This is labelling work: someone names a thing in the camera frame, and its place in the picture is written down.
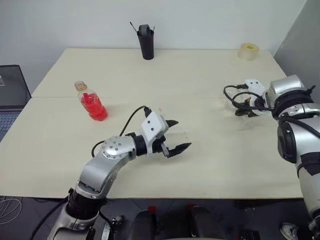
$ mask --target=laptop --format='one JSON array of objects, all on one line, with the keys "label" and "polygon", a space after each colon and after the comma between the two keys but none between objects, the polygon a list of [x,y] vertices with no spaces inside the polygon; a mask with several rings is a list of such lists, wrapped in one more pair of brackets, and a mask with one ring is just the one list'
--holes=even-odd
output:
[{"label": "laptop", "polygon": [[31,99],[19,65],[0,65],[0,142]]}]

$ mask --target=white table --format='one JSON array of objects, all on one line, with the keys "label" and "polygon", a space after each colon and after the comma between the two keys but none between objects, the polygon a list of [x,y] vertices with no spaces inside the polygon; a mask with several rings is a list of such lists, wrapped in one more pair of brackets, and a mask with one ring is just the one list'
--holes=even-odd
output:
[{"label": "white table", "polygon": [[[222,95],[226,84],[256,78],[267,86],[283,77],[267,51],[245,62],[235,50],[158,50],[146,61],[139,50],[67,49],[0,143],[0,194],[64,197],[92,146],[118,135],[147,105],[179,121],[165,135],[169,147],[192,145],[173,158],[158,153],[129,162],[108,197],[301,197],[295,166],[277,151],[276,121],[236,117]],[[77,80],[98,92],[107,120],[89,118]],[[138,134],[143,120],[137,113],[127,132]]]},{"label": "white table", "polygon": [[75,97],[82,80],[100,97],[222,97],[225,85],[286,77],[268,51],[254,61],[237,50],[155,50],[144,60],[139,49],[76,49],[62,56],[36,88],[33,97]]},{"label": "white table", "polygon": [[[91,120],[77,98],[33,98],[0,144],[0,193],[62,198],[91,159],[92,146],[120,133],[135,108],[178,120],[167,144],[182,154],[141,156],[118,174],[110,198],[295,198],[296,169],[279,157],[271,117],[236,117],[222,98],[101,98],[109,116]],[[127,133],[139,133],[143,111]]]}]

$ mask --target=robotic arm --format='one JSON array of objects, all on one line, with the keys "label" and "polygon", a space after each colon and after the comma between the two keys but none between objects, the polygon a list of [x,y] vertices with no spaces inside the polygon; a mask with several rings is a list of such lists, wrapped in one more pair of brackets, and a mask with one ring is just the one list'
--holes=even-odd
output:
[{"label": "robotic arm", "polygon": [[[270,83],[268,90],[256,80],[249,80],[238,89],[248,89],[261,97],[251,97],[237,105],[237,116],[261,116],[269,109],[278,121],[278,152],[282,158],[295,164],[297,176],[308,213],[314,239],[320,240],[320,105],[313,102],[310,94],[313,86],[306,89],[296,75]],[[250,107],[264,109],[251,110]]]},{"label": "robotic arm", "polygon": [[69,194],[48,240],[87,240],[93,239],[92,228],[107,194],[117,178],[118,171],[129,161],[141,155],[150,156],[163,152],[169,158],[182,153],[191,143],[183,143],[174,149],[165,145],[165,132],[176,125],[175,120],[165,120],[162,115],[144,108],[146,119],[142,123],[142,134],[129,133],[126,136],[113,136],[104,141],[100,152],[89,161],[75,190]]}]

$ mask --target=black pen holder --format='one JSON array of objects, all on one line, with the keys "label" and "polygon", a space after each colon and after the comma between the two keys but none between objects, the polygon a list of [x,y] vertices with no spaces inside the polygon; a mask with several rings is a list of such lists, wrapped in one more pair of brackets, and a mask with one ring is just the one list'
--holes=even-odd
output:
[{"label": "black pen holder", "polygon": [[141,51],[142,51],[142,57],[145,60],[151,60],[154,58],[155,54],[154,54],[154,34],[155,32],[150,30],[151,35],[149,36],[141,36],[138,35],[138,39],[140,42],[140,47],[141,47]]}]

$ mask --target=plastic bottle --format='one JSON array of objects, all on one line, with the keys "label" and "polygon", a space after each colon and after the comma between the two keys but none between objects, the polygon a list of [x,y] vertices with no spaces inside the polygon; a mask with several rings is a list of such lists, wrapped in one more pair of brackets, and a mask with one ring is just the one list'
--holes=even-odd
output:
[{"label": "plastic bottle", "polygon": [[90,117],[96,121],[103,121],[108,116],[106,108],[102,105],[95,91],[89,89],[83,81],[74,83],[75,89],[79,92],[78,98]]}]

